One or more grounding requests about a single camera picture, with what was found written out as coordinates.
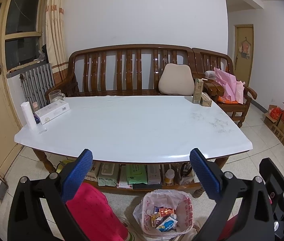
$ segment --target pink fabric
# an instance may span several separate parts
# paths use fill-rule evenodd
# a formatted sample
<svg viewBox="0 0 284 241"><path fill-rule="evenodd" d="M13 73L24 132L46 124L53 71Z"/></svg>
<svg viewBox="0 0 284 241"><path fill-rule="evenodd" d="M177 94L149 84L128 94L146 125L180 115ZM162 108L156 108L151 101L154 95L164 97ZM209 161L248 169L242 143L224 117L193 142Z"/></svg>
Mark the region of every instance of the pink fabric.
<svg viewBox="0 0 284 241"><path fill-rule="evenodd" d="M236 77L223 70L214 68L216 81L224 88L223 98L243 104L243 82L237 82Z"/></svg>
<svg viewBox="0 0 284 241"><path fill-rule="evenodd" d="M128 231L115 216L106 197L95 187L82 183L66 206L90 241L123 241Z"/></svg>

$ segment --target back cushion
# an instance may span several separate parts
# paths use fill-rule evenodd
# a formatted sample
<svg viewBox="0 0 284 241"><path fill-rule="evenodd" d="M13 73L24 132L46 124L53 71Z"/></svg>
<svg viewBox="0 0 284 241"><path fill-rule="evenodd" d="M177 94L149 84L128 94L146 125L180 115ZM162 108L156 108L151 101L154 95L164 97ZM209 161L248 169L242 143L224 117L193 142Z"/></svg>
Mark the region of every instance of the back cushion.
<svg viewBox="0 0 284 241"><path fill-rule="evenodd" d="M159 90L163 94L191 96L194 81L188 65L168 63L159 81Z"/></svg>

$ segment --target white table top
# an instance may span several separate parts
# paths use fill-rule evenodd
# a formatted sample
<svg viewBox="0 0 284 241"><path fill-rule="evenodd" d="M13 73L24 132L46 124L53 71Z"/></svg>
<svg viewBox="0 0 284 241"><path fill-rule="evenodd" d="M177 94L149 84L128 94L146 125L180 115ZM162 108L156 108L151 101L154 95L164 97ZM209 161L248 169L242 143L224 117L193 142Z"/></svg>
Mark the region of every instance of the white table top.
<svg viewBox="0 0 284 241"><path fill-rule="evenodd" d="M66 98L70 110L15 142L78 157L112 162L184 162L198 148L207 159L252 149L237 125L212 102L203 107L191 96L101 96Z"/></svg>

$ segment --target glass mug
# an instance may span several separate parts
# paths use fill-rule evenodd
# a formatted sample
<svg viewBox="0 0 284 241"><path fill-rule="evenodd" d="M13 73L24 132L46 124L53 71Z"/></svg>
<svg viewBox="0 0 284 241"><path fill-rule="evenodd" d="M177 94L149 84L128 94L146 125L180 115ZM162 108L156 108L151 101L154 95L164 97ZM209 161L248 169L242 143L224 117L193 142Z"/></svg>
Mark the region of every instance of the glass mug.
<svg viewBox="0 0 284 241"><path fill-rule="evenodd" d="M55 90L48 94L48 97L50 98L50 103L53 103L57 100L65 100L65 94L61 92L61 90Z"/></svg>

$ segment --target beige curtain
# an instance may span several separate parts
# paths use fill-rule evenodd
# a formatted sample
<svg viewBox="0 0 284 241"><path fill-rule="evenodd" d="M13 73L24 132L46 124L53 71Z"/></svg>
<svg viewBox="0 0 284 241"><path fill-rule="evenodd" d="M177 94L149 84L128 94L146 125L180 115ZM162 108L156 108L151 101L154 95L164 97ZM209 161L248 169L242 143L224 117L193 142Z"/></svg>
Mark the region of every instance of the beige curtain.
<svg viewBox="0 0 284 241"><path fill-rule="evenodd" d="M55 83L66 77L68 59L64 39L64 0L47 0L46 3L46 46Z"/></svg>

